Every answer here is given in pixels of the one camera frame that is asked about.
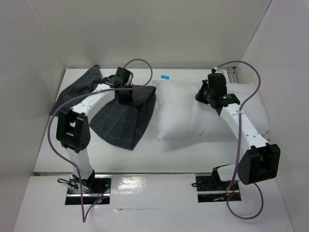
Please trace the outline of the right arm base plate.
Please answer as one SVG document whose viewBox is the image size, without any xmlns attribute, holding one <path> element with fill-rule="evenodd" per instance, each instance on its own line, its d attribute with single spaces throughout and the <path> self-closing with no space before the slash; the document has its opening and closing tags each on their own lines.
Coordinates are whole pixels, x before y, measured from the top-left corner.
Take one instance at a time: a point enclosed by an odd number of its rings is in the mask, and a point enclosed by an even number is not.
<svg viewBox="0 0 309 232">
<path fill-rule="evenodd" d="M 208 175 L 196 175 L 196 180 L 191 184 L 197 190 L 199 203 L 216 203 L 230 201 L 242 201 L 239 185 L 235 184 L 229 191 L 226 191 L 230 181 L 215 180 L 215 177 Z"/>
</svg>

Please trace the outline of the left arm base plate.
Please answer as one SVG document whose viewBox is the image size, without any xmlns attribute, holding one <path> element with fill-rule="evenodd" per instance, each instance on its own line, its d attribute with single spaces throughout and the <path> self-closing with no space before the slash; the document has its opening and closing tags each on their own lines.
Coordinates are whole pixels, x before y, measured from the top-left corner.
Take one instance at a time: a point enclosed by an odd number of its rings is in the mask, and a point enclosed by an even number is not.
<svg viewBox="0 0 309 232">
<path fill-rule="evenodd" d="M 60 183 L 67 184 L 65 205 L 81 205 L 81 187 L 73 176 L 68 180 L 58 179 Z M 112 176 L 105 174 L 95 174 L 94 184 L 90 187 L 83 187 L 83 201 L 85 205 L 96 202 L 98 205 L 110 204 Z"/>
</svg>

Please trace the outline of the white pillow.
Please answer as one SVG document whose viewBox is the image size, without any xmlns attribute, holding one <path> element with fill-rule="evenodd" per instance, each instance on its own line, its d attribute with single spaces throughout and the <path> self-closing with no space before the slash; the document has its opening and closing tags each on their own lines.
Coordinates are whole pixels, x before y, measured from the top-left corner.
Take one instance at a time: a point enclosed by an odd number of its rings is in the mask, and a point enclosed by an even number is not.
<svg viewBox="0 0 309 232">
<path fill-rule="evenodd" d="M 228 124 L 211 108 L 195 100 L 201 88 L 199 83 L 153 81 L 156 87 L 158 112 L 158 140 L 176 139 L 200 135 L 234 135 Z M 227 84 L 227 92 L 234 93 L 242 103 L 254 91 L 250 84 Z M 266 110 L 259 93 L 256 93 L 243 110 L 258 132 L 270 140 Z"/>
</svg>

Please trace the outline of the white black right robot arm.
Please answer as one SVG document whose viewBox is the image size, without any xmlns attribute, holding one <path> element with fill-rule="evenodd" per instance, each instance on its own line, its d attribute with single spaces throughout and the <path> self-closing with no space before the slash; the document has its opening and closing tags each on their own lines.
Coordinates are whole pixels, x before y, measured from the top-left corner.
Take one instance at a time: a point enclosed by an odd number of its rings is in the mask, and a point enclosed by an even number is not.
<svg viewBox="0 0 309 232">
<path fill-rule="evenodd" d="M 203 80 L 195 99 L 210 105 L 230 127 L 238 140 L 236 162 L 216 167 L 211 185 L 228 189 L 236 182 L 245 185 L 273 179 L 277 176 L 281 150 L 270 144 L 254 127 L 243 111 L 243 104 L 235 94 L 227 92 L 226 79 L 222 73 L 212 72 Z"/>
</svg>

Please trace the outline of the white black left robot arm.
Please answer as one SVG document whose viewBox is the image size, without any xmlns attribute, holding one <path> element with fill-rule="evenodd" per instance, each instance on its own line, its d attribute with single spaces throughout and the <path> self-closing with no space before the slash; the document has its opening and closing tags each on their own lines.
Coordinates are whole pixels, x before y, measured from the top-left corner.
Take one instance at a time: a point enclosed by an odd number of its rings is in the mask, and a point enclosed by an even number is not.
<svg viewBox="0 0 309 232">
<path fill-rule="evenodd" d="M 116 94 L 120 94 L 119 99 L 125 103 L 132 102 L 132 79 L 132 72 L 119 67 L 114 75 L 100 78 L 95 89 L 73 97 L 56 110 L 56 139 L 69 156 L 74 182 L 85 193 L 95 188 L 95 171 L 87 152 L 91 139 L 89 121 Z"/>
</svg>

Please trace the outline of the dark grey checked pillowcase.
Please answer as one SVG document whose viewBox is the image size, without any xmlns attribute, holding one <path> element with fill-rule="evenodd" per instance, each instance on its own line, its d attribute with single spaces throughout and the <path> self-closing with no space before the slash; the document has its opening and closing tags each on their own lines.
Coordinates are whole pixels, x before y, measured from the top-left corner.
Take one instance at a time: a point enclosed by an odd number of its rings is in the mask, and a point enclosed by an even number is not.
<svg viewBox="0 0 309 232">
<path fill-rule="evenodd" d="M 94 65 L 60 93 L 49 115 L 70 99 L 95 90 L 101 79 L 99 66 Z M 131 105 L 121 105 L 114 98 L 92 118 L 90 128 L 107 143 L 133 150 L 152 118 L 156 102 L 155 90 L 154 86 L 134 90 Z"/>
</svg>

